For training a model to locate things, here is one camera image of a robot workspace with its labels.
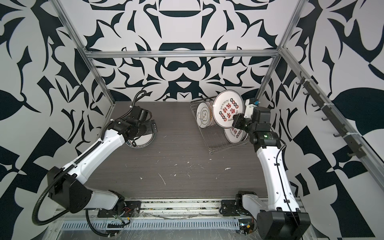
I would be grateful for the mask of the white plate red characters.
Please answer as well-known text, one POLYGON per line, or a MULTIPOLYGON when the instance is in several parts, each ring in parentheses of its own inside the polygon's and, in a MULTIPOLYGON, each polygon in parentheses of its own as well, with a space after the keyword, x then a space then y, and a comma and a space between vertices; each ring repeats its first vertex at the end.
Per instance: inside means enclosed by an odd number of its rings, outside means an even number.
POLYGON ((243 114, 245 104, 242 97, 233 90, 226 90, 218 94, 213 103, 215 122, 222 128, 232 127, 234 115, 243 114))

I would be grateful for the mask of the wire dish rack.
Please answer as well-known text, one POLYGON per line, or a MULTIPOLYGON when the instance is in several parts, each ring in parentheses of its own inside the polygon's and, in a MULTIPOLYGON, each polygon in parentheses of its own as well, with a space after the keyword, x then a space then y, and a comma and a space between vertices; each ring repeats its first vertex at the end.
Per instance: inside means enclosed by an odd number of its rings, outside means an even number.
POLYGON ((203 129, 198 127, 198 129, 203 137, 204 143, 207 146, 210 155, 249 144, 249 137, 246 137, 244 140, 238 143, 231 143, 225 137, 224 128, 220 127, 219 125, 203 129))

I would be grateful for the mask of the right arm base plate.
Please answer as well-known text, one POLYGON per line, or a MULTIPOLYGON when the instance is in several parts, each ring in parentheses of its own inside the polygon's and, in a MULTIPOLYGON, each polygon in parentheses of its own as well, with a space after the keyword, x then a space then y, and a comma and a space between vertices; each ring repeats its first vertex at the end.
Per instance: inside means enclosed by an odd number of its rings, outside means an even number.
POLYGON ((219 213, 224 217, 243 215, 241 212, 239 212, 235 200, 221 200, 219 213))

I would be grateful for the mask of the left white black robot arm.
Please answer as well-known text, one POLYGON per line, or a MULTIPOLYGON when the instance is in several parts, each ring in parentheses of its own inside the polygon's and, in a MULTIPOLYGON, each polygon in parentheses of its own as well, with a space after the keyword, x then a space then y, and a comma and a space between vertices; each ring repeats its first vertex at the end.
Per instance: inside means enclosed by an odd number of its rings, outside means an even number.
POLYGON ((84 209, 103 209, 121 215, 124 197, 112 190, 90 189, 85 183, 109 155, 124 144, 137 146, 143 137, 153 137, 157 126, 152 113, 141 107, 131 107, 129 114, 106 125, 101 137, 75 160, 62 168, 53 167, 47 174, 48 197, 70 213, 84 209))

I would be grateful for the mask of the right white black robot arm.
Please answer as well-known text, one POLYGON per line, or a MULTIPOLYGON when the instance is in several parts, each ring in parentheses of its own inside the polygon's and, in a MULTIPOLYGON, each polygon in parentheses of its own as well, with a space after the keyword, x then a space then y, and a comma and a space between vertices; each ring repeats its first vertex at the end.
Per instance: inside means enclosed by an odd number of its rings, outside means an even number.
POLYGON ((249 135, 260 160, 267 186, 268 202, 255 194, 241 192, 241 207, 256 219, 263 240, 301 240, 311 226, 308 213, 301 211, 283 164, 283 144, 271 130, 271 111, 248 105, 243 114, 234 116, 233 127, 249 135))

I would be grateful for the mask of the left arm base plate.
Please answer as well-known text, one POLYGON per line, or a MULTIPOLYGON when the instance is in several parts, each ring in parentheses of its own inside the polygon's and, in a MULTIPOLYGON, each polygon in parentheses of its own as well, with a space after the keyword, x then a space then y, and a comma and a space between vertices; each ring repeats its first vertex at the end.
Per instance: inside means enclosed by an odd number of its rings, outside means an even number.
POLYGON ((119 201, 111 210, 100 209, 98 218, 112 218, 120 216, 121 218, 133 217, 141 211, 141 201, 119 201))

